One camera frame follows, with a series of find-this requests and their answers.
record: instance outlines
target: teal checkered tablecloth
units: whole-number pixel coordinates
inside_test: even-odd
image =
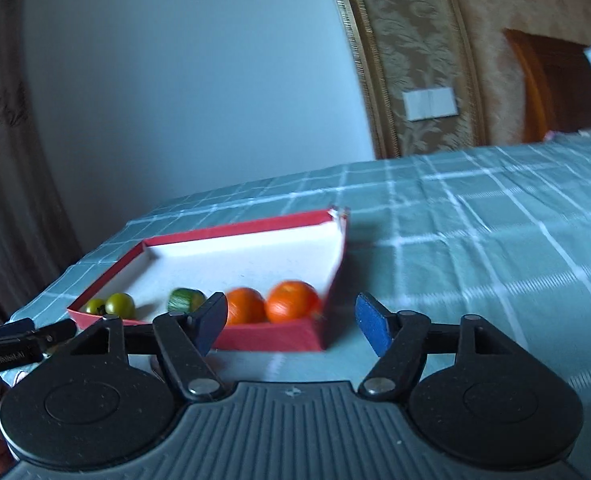
[[[142,238],[329,205],[351,209],[329,350],[212,352],[220,376],[357,384],[376,359],[353,319],[361,290],[435,322],[480,314],[581,395],[586,423],[572,462],[591,478],[591,138],[349,164],[174,200],[129,222],[13,319],[63,319]],[[427,372],[449,359],[431,358]]]

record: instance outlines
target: blue gripper pad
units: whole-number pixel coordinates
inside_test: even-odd
[[[355,320],[378,357],[391,346],[398,317],[370,294],[360,294],[355,300]]]
[[[564,462],[493,472],[426,444],[397,405],[355,395],[349,382],[239,383],[192,404],[168,438],[119,466],[49,471],[27,462],[5,480],[582,480]]]
[[[202,357],[208,354],[226,324],[228,314],[226,297],[216,292],[191,314],[191,341]]]

